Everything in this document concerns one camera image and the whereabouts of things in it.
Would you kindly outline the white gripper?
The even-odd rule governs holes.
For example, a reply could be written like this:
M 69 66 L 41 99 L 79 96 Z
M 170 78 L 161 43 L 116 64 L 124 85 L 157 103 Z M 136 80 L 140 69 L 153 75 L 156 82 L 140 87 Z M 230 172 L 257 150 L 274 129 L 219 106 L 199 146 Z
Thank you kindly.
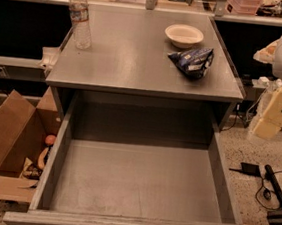
M 257 50 L 253 56 L 260 63 L 273 64 L 278 55 L 278 40 Z M 282 128 L 282 87 L 262 98 L 256 117 L 250 123 L 249 136 L 270 140 Z

